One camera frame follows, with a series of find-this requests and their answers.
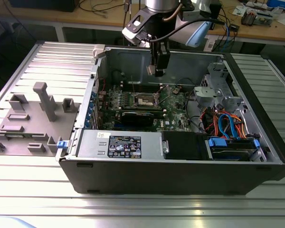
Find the wooden table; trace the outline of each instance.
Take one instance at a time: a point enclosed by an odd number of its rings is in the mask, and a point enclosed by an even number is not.
[[[107,0],[97,1],[97,3],[102,2],[106,3]],[[230,19],[231,23],[240,26],[236,41],[285,45],[285,25],[274,21],[271,27],[256,25],[251,27],[243,26],[240,22],[241,17],[232,14],[233,7],[239,5],[239,2],[237,0],[222,0],[222,2],[226,15]],[[98,9],[105,9],[122,3],[123,0],[114,0],[110,4],[99,6]],[[91,6],[89,0],[85,1],[82,4],[82,7],[90,10]],[[65,42],[66,40],[63,27],[121,31],[124,18],[124,8],[122,6],[108,10],[107,18],[103,18],[91,12],[83,11],[80,8],[75,9],[72,13],[11,7],[10,10],[22,23],[50,25],[55,27],[59,42]],[[135,15],[137,11],[138,4],[133,4],[132,15]],[[0,0],[0,19],[10,23],[16,22],[16,20],[6,10],[2,0]],[[208,42],[205,50],[211,51],[209,47],[213,46],[213,42],[217,39],[221,39],[224,34],[225,31],[221,26],[216,26],[214,30],[210,30],[206,36]]]
[[[237,0],[222,0],[222,2],[223,2],[223,9],[225,10],[227,18],[230,19],[232,24],[240,26],[237,37],[235,39],[236,41],[285,45],[285,25],[277,21],[273,21],[270,27],[258,26],[258,25],[253,25],[253,26],[242,25],[241,24],[242,17],[232,14],[234,8],[240,5],[240,3]],[[215,40],[221,39],[224,34],[225,31],[221,26],[216,26],[214,30],[210,30],[206,36],[208,42],[206,44],[205,50],[211,50]]]

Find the red cable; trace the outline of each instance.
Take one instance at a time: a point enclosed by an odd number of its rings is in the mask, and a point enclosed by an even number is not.
[[[105,79],[104,79],[104,87],[103,87],[101,92],[103,92],[104,90],[105,90]]]

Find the table leg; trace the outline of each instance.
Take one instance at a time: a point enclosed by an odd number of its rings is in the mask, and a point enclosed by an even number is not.
[[[65,34],[63,32],[62,27],[60,25],[56,25],[55,30],[56,30],[58,41],[59,42],[65,42],[66,38],[65,38]]]
[[[214,47],[215,41],[218,39],[218,36],[208,36],[207,42],[204,48],[204,51],[212,52],[212,49]]]

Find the label sticker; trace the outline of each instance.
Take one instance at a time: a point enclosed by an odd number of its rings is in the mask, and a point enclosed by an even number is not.
[[[142,158],[142,139],[139,136],[109,136],[108,157]]]
[[[109,132],[98,132],[97,138],[108,139],[110,137],[110,135],[111,135],[111,133],[109,133]]]

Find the motherboard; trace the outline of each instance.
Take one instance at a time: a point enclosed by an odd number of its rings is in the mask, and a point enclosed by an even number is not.
[[[113,85],[99,92],[100,129],[191,131],[185,111],[188,95],[176,85]]]

